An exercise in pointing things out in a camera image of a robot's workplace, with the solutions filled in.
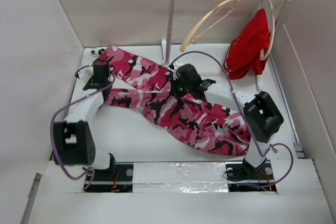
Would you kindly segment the pink camouflage trousers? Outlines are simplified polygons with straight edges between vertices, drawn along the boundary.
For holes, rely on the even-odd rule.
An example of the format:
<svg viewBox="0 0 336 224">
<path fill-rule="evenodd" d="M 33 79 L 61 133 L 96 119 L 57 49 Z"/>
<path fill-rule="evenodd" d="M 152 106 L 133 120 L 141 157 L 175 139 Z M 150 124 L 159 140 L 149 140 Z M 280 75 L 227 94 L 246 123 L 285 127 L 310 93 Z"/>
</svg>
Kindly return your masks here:
<svg viewBox="0 0 336 224">
<path fill-rule="evenodd" d="M 251 136 L 242 116 L 191 94 L 175 97 L 168 68 L 113 45 L 93 64 L 109 66 L 117 78 L 132 86 L 111 89 L 107 105 L 139 110 L 148 121 L 196 150 L 224 156 L 247 154 Z"/>
</svg>

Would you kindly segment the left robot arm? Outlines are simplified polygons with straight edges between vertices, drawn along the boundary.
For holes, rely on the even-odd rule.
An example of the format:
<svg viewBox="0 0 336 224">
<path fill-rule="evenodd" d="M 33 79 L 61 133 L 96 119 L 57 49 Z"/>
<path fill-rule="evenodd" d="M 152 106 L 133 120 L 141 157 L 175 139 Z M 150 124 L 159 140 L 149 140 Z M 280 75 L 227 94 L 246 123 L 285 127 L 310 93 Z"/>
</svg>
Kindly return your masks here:
<svg viewBox="0 0 336 224">
<path fill-rule="evenodd" d="M 96 150 L 89 122 L 104 104 L 114 80 L 108 65 L 94 65 L 93 73 L 82 89 L 82 97 L 70 104 L 73 109 L 60 122 L 51 122 L 54 161 L 66 165 L 85 165 L 92 174 L 112 180 L 117 175 L 114 156 Z"/>
</svg>

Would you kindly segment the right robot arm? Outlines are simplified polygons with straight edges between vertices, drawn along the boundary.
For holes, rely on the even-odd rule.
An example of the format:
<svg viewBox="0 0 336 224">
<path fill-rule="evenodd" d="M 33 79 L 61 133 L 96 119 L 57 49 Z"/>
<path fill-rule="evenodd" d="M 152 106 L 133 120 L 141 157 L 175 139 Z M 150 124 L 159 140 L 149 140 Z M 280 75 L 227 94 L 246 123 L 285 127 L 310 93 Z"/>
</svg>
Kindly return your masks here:
<svg viewBox="0 0 336 224">
<path fill-rule="evenodd" d="M 191 94 L 194 98 L 211 104 L 231 108 L 244 115 L 244 122 L 251 134 L 249 150 L 243 159 L 242 170 L 247 178 L 254 179 L 261 174 L 271 140 L 284 122 L 279 109 L 270 94 L 234 92 L 215 80 L 202 79 L 195 67 L 173 63 L 169 68 L 174 71 L 175 87 L 178 95 Z"/>
</svg>

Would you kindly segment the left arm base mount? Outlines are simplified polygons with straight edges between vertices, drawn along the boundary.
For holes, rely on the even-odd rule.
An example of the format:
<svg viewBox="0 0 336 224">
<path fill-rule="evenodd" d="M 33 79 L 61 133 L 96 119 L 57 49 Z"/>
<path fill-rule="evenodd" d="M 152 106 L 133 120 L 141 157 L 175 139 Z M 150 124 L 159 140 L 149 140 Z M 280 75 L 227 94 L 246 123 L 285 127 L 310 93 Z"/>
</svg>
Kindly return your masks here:
<svg viewBox="0 0 336 224">
<path fill-rule="evenodd" d="M 134 163 L 119 163 L 110 154 L 110 165 L 106 169 L 95 169 L 94 176 L 86 176 L 83 190 L 87 193 L 131 193 L 133 192 Z"/>
</svg>

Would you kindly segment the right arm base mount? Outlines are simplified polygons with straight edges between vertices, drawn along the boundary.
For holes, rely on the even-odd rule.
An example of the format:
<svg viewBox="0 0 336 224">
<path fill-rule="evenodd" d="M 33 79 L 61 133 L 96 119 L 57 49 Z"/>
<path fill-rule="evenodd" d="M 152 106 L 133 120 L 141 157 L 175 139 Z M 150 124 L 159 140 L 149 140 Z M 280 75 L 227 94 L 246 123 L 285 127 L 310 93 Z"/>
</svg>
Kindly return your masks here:
<svg viewBox="0 0 336 224">
<path fill-rule="evenodd" d="M 248 165 L 244 160 L 225 162 L 223 177 L 227 180 L 230 193 L 277 192 L 274 173 L 268 159 L 258 168 Z"/>
</svg>

